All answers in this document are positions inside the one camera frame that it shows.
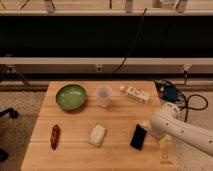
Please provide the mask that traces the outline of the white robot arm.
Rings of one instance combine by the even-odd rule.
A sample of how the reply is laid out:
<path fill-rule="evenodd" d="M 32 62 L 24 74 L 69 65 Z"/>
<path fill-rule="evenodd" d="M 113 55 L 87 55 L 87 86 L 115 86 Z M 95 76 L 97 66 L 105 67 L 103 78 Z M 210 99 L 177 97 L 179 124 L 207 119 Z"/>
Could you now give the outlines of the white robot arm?
<path fill-rule="evenodd" d="M 157 141 L 169 135 L 213 157 L 213 131 L 180 121 L 179 114 L 176 104 L 166 102 L 142 122 L 142 127 Z"/>

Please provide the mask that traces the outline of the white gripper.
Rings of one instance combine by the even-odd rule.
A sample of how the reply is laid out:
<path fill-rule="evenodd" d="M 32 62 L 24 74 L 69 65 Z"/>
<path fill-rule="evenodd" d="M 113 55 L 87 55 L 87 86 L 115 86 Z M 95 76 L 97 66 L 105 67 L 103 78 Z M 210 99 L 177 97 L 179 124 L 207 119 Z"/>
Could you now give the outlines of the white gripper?
<path fill-rule="evenodd" d="M 170 135 L 166 135 L 166 132 L 162 127 L 157 127 L 154 125 L 150 125 L 149 121 L 143 121 L 141 122 L 141 127 L 145 129 L 146 131 L 149 130 L 150 127 L 150 134 L 157 140 L 160 140 L 158 142 L 159 148 L 164 149 L 172 140 Z"/>

